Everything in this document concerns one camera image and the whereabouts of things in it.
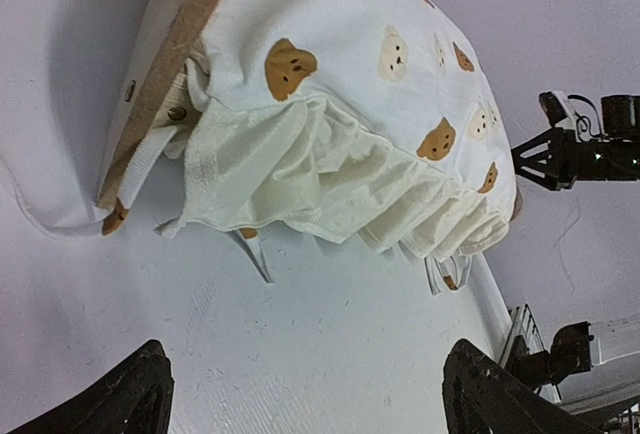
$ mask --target white fabric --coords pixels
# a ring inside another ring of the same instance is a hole
[[[507,233],[515,174],[495,100],[429,0],[221,0],[202,45],[209,64],[188,72],[203,116],[165,235],[283,220],[443,260]]]

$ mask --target white strap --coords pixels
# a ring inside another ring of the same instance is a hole
[[[151,168],[162,154],[165,146],[176,134],[177,130],[178,128],[176,126],[151,129],[136,149],[131,161],[129,161],[127,165],[122,184],[118,190],[118,199],[120,199],[127,209],[133,205],[144,181],[149,176],[149,172],[151,172]],[[29,203],[26,201],[15,176],[1,158],[0,181],[2,181],[2,184],[7,190],[13,191],[12,194],[16,199],[18,208],[27,221],[29,221],[40,234],[53,238],[99,237],[102,235],[103,220],[74,227],[48,226],[40,222],[31,211]]]

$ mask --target wooden board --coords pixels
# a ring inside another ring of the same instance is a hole
[[[114,206],[127,163],[218,1],[149,1],[105,144],[98,206]]]

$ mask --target drawstring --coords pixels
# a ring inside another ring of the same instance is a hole
[[[176,126],[156,127],[142,139],[125,170],[116,206],[102,223],[103,236],[115,232],[125,221],[151,169],[177,132]]]
[[[156,127],[149,130],[144,139],[136,148],[133,157],[127,165],[122,183],[118,189],[116,205],[113,211],[103,220],[77,227],[57,227],[48,226],[38,220],[33,214],[24,194],[22,193],[15,176],[0,158],[0,181],[2,184],[13,190],[13,195],[22,215],[29,223],[42,235],[51,238],[92,238],[108,236],[115,232],[125,221],[129,210],[133,206],[140,189],[149,177],[151,169],[162,155],[172,139],[176,137],[179,128],[174,125]],[[273,282],[265,261],[264,250],[255,229],[240,229],[238,231],[240,239],[247,247],[247,254],[251,257],[254,266],[262,275],[264,280],[271,284]]]

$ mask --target ruffled fabric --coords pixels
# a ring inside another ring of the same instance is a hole
[[[207,95],[193,61],[188,78],[203,116],[186,149],[185,208],[166,236],[188,222],[231,231],[284,221],[334,243],[359,234],[377,252],[402,242],[444,260],[508,231],[487,196],[373,134],[339,100],[319,94],[237,112]]]

